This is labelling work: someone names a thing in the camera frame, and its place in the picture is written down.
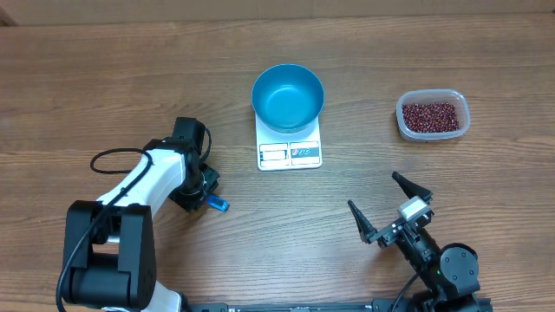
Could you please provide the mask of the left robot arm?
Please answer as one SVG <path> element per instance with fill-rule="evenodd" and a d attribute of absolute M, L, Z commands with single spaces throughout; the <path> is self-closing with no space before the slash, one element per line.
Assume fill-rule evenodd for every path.
<path fill-rule="evenodd" d="M 186 297 L 157 279 L 153 217 L 171 199 L 187 212 L 208 204 L 227 211 L 215 195 L 219 173 L 206 160 L 209 129 L 195 118 L 176 119 L 171 136 L 138 149 L 124 179 L 95 201 L 68 209 L 62 271 L 55 301 L 104 311 L 189 311 Z"/>

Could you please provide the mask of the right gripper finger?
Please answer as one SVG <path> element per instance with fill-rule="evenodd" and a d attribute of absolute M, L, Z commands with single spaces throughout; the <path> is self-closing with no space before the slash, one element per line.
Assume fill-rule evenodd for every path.
<path fill-rule="evenodd" d="M 432 191 L 406 179 L 400 173 L 392 172 L 392 179 L 401 187 L 408 199 L 419 197 L 426 203 L 433 200 Z"/>
<path fill-rule="evenodd" d="M 361 240 L 366 244 L 372 244 L 374 242 L 372 237 L 376 234 L 376 228 L 368 221 L 352 200 L 348 201 L 348 206 L 356 221 Z"/>

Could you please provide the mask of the red measuring scoop blue handle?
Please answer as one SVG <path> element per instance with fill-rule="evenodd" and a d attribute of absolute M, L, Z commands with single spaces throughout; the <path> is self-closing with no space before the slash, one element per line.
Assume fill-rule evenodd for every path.
<path fill-rule="evenodd" d="M 213 194 L 209 195 L 206 198 L 206 203 L 210 205 L 212 208 L 219 211 L 228 211 L 229 209 L 229 203 L 226 200 Z"/>

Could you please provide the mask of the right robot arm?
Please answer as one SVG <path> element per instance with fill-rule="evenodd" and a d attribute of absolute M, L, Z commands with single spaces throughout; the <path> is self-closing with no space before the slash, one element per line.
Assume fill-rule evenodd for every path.
<path fill-rule="evenodd" d="M 434 212 L 433 192 L 392 173 L 408 201 L 397 209 L 399 218 L 377 230 L 352 200 L 349 209 L 361 240 L 386 249 L 396 245 L 415 274 L 390 304 L 389 311 L 487 311 L 489 302 L 476 297 L 480 290 L 479 261 L 474 249 L 453 243 L 440 247 L 426 231 Z"/>

